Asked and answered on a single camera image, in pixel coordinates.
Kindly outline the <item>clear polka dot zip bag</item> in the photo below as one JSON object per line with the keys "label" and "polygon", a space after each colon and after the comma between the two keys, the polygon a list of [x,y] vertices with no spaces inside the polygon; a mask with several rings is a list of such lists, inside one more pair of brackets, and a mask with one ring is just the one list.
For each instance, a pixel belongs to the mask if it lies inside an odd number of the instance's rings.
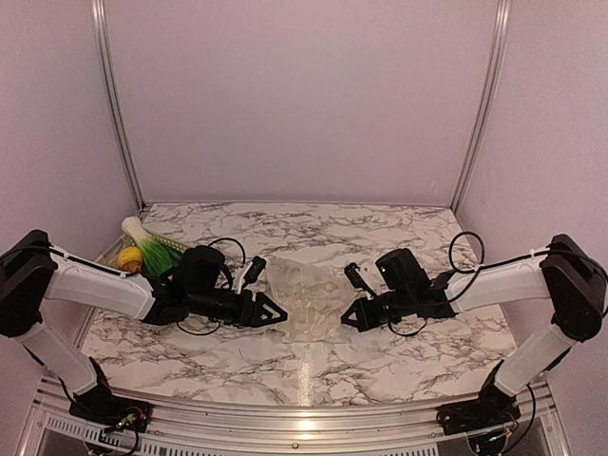
{"label": "clear polka dot zip bag", "polygon": [[340,317],[357,294],[346,277],[330,267],[273,259],[266,276],[273,301],[288,313],[279,329],[297,343],[345,343]]}

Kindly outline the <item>fake green bok choy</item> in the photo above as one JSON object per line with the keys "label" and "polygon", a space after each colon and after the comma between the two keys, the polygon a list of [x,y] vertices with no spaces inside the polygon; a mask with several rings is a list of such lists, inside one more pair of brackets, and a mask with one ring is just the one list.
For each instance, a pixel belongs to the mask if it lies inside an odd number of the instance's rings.
{"label": "fake green bok choy", "polygon": [[122,229],[141,250],[145,268],[152,276],[162,276],[179,265],[182,252],[154,238],[143,228],[137,217],[125,218],[122,222]]}

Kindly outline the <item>fake yellow lemon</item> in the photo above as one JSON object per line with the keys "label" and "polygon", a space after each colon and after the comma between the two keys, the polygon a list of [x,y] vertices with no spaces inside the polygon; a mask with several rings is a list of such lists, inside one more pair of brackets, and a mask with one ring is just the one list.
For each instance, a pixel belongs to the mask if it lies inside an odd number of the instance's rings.
{"label": "fake yellow lemon", "polygon": [[131,246],[121,250],[117,259],[117,265],[123,270],[125,263],[130,261],[138,261],[143,265],[143,254],[138,247]]}

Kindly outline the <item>fake brown potato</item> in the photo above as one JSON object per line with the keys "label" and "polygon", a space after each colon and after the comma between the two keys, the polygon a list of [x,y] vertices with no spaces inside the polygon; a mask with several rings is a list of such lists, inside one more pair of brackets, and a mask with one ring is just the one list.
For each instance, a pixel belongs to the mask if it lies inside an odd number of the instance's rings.
{"label": "fake brown potato", "polygon": [[143,265],[138,261],[130,261],[123,266],[123,270],[129,274],[139,274],[142,269]]}

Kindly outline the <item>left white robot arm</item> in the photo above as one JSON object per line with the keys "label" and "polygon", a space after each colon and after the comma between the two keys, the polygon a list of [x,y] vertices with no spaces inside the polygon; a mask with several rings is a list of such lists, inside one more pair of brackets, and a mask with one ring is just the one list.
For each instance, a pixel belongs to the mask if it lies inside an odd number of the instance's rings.
{"label": "left white robot arm", "polygon": [[224,325],[260,328],[288,318],[269,296],[247,288],[265,266],[264,259],[255,257],[239,277],[232,277],[222,252],[199,245],[159,275],[127,273],[62,251],[46,232],[33,230],[1,255],[1,334],[17,340],[53,372],[77,408],[110,423],[121,409],[103,370],[52,327],[43,302],[74,302],[153,326],[195,314]]}

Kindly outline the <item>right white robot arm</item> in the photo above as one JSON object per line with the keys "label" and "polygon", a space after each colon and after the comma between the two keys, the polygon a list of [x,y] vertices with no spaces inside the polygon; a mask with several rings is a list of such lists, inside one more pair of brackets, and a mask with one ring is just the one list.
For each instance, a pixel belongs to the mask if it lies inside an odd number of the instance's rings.
{"label": "right white robot arm", "polygon": [[375,262],[388,289],[374,292],[346,267],[351,285],[366,292],[342,314],[341,322],[366,332],[392,326],[405,316],[425,320],[451,318],[478,308],[525,300],[549,300],[550,322],[529,336],[487,377],[470,416],[489,426],[509,403],[543,371],[552,369],[578,343],[595,337],[607,315],[607,273],[567,235],[528,254],[471,269],[450,269],[429,277],[414,253],[401,248]]}

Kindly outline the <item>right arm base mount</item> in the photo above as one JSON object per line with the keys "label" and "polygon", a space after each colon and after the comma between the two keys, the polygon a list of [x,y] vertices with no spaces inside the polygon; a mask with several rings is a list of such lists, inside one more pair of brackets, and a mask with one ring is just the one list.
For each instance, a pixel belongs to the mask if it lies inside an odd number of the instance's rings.
{"label": "right arm base mount", "polygon": [[498,389],[491,372],[475,399],[441,405],[436,421],[445,435],[453,435],[518,421],[521,416],[515,397]]}

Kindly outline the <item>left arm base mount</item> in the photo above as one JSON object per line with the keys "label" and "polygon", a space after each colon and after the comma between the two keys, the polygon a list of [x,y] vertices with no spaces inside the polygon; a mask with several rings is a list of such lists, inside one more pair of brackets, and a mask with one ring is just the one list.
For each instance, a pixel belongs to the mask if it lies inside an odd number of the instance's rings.
{"label": "left arm base mount", "polygon": [[115,395],[103,373],[97,373],[93,389],[69,396],[69,413],[105,426],[105,433],[125,429],[143,433],[152,413],[148,402]]}

